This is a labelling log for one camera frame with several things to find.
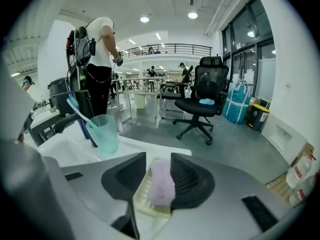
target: bottle label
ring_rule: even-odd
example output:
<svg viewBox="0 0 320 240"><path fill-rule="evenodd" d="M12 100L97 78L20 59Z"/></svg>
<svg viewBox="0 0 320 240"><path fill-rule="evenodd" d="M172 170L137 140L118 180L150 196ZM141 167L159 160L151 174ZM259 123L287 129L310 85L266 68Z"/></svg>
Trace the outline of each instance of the bottle label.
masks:
<svg viewBox="0 0 320 240"><path fill-rule="evenodd" d="M300 201L303 201L306 199L306 196L304 194L304 191L302 189L300 189L298 192L297 192L297 196L299 198Z"/></svg>
<svg viewBox="0 0 320 240"><path fill-rule="evenodd" d="M293 174L294 174L294 176L296 177L296 179L297 180L300 180L301 179L301 177L302 177L302 174L301 174L301 172L299 171L299 169L298 169L298 166L295 166L294 168L293 168Z"/></svg>

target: blue bag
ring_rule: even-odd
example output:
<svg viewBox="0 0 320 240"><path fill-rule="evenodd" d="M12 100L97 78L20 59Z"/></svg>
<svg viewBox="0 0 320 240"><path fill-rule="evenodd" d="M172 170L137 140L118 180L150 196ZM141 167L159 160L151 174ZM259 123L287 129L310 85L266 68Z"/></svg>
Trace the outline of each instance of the blue bag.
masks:
<svg viewBox="0 0 320 240"><path fill-rule="evenodd" d="M223 115L231 122L242 124L253 94L253 87L245 81L230 85L228 96L223 108Z"/></svg>

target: gray floor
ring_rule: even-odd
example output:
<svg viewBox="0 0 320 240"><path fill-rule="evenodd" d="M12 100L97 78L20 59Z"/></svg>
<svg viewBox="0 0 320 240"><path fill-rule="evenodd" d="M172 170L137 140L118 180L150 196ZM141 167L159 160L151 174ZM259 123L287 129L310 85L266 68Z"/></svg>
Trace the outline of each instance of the gray floor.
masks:
<svg viewBox="0 0 320 240"><path fill-rule="evenodd" d="M115 115L117 130L121 136L152 144L189 149L193 156L239 168L263 184L272 181L289 167L260 132L253 131L244 124L234 124L223 115L208 118L214 124L214 129L213 143L207 146L206 137L197 128L178 140L176 136L188 125L179 122L174 125L171 120L161 119L159 115L155 119L154 99L147 97L146 108L137 110L134 99L131 100L132 107L129 109L128 99L120 97L120 102L128 109L118 111L113 108L109 112ZM175 107L173 103L168 105L171 108ZM181 117L179 113L170 115Z"/></svg>

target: black pants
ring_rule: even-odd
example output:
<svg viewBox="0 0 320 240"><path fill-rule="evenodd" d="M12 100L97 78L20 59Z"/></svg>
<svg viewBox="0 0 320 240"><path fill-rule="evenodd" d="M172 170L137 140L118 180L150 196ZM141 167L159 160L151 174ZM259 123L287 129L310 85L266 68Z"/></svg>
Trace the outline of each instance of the black pants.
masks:
<svg viewBox="0 0 320 240"><path fill-rule="evenodd" d="M107 66L89 64L87 70L90 74L87 74L86 76L86 87L91 96L93 114L94 116L106 114L112 80L112 69Z"/></svg>
<svg viewBox="0 0 320 240"><path fill-rule="evenodd" d="M117 84L115 82L113 82L110 86L110 92L112 95L112 98L115 97L115 93L117 94Z"/></svg>

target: metal railing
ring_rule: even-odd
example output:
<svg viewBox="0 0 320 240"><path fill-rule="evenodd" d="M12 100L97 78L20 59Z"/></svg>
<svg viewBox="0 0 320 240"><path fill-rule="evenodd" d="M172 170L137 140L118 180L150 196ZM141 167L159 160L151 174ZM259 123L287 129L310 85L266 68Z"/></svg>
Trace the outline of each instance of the metal railing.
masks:
<svg viewBox="0 0 320 240"><path fill-rule="evenodd" d="M187 44L187 43L164 43L138 46L121 52L123 59L135 58L139 56L148 56L155 54L184 54L198 55L203 57L211 56L212 47Z"/></svg>

